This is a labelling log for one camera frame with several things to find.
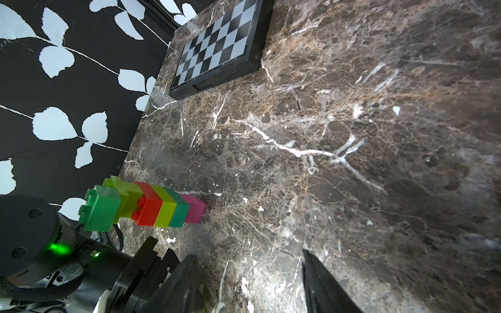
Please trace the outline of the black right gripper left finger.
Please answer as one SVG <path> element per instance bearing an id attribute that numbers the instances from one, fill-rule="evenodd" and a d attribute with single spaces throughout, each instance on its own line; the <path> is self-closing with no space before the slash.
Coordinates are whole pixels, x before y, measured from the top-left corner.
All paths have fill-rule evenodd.
<path id="1" fill-rule="evenodd" d="M 205 312 L 198 258 L 188 255 L 146 303 L 146 312 Z"/>

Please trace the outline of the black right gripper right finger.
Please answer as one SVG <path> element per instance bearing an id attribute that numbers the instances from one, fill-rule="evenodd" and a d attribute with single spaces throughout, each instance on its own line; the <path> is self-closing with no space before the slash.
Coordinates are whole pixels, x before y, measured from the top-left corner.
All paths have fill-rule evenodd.
<path id="1" fill-rule="evenodd" d="M 302 253 L 302 279 L 308 313 L 362 313 L 322 262 L 306 249 Z"/>

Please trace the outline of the dark green square lego brick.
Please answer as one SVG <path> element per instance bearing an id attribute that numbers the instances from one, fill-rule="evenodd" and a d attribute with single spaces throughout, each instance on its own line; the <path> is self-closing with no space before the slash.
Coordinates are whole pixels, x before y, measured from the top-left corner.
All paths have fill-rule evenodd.
<path id="1" fill-rule="evenodd" d="M 108 232 L 121 205 L 117 189 L 95 185 L 86 192 L 86 203 L 79 209 L 79 223 L 86 232 Z"/>

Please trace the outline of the lime lego brick long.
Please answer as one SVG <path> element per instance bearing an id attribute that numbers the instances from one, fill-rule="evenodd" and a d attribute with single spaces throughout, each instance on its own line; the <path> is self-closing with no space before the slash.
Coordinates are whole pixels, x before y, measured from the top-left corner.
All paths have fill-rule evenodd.
<path id="1" fill-rule="evenodd" d="M 163 187 L 158 185 L 152 185 L 151 187 L 163 201 L 155 221 L 155 227 L 168 228 L 176 211 L 177 203 Z"/>
<path id="2" fill-rule="evenodd" d="M 131 219 L 134 212 L 138 210 L 138 201 L 144 195 L 139 185 L 122 181 L 117 176 L 111 176 L 104 180 L 103 185 L 117 189 L 121 197 L 121 204 L 114 218 L 114 224 L 118 223 L 120 218 Z"/>

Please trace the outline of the dark green long lego brick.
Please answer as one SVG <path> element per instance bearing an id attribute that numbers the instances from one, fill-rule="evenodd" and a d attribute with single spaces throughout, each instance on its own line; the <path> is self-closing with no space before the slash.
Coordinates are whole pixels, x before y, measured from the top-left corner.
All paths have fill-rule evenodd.
<path id="1" fill-rule="evenodd" d="M 176 210 L 174 211 L 169 227 L 182 228 L 190 210 L 190 205 L 173 189 L 164 188 L 164 190 L 177 203 Z"/>

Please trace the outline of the pink lego brick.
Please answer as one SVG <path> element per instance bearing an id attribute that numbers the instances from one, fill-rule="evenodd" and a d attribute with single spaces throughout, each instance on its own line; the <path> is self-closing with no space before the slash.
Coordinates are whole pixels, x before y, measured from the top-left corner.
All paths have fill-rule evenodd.
<path id="1" fill-rule="evenodd" d="M 180 196 L 190 205 L 185 222 L 187 224 L 199 224 L 205 211 L 206 204 L 196 196 L 180 194 Z"/>

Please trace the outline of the red lego brick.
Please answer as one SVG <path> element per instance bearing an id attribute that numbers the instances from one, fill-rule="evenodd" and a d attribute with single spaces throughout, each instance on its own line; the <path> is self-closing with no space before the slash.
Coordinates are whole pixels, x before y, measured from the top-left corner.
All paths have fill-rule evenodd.
<path id="1" fill-rule="evenodd" d="M 132 214 L 132 219 L 138 226 L 154 226 L 163 205 L 163 200 L 147 183 L 135 182 L 143 192 L 138 199 L 138 210 Z"/>

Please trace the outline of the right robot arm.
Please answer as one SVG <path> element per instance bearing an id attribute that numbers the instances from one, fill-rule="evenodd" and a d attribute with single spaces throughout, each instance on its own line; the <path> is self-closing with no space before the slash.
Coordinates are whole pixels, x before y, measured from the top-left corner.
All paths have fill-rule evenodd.
<path id="1" fill-rule="evenodd" d="M 205 312 L 198 259 L 155 251 L 135 255 L 72 228 L 44 200 L 1 197 L 1 308 L 66 312 Z"/>

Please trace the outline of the black white chessboard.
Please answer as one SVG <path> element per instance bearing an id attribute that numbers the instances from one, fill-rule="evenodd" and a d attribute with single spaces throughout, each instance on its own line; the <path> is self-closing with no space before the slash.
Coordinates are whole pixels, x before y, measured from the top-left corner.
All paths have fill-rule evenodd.
<path id="1" fill-rule="evenodd" d="M 182 100 L 256 72 L 273 5 L 273 1 L 241 1 L 186 43 L 169 96 Z"/>

